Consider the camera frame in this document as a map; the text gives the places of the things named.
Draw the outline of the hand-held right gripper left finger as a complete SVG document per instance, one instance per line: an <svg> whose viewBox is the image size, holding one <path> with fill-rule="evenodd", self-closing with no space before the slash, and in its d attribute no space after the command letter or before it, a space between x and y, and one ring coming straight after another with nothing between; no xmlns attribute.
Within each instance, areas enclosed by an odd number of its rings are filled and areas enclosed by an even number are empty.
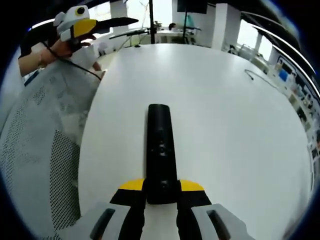
<svg viewBox="0 0 320 240"><path fill-rule="evenodd" d="M121 185L110 202L98 202L74 225L59 231L63 240L139 240L145 224L144 179Z"/></svg>

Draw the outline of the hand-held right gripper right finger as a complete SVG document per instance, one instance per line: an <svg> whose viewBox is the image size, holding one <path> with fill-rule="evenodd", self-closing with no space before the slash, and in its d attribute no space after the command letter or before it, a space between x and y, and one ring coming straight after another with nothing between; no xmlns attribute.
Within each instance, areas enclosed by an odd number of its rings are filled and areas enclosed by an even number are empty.
<svg viewBox="0 0 320 240"><path fill-rule="evenodd" d="M212 204L205 189L180 180L176 225L181 240L252 240L246 224L221 204Z"/></svg>

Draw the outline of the person's left hand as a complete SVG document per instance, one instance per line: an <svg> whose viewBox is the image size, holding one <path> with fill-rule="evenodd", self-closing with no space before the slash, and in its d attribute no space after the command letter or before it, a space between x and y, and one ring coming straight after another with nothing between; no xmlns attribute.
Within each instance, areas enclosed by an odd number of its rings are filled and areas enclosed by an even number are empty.
<svg viewBox="0 0 320 240"><path fill-rule="evenodd" d="M84 34L73 40L61 41L57 40L51 47L45 50L45 53L50 57L55 59L56 57L70 57L72 54L82 47L88 47L91 44L85 42L85 40L96 40L97 38L93 34Z"/></svg>

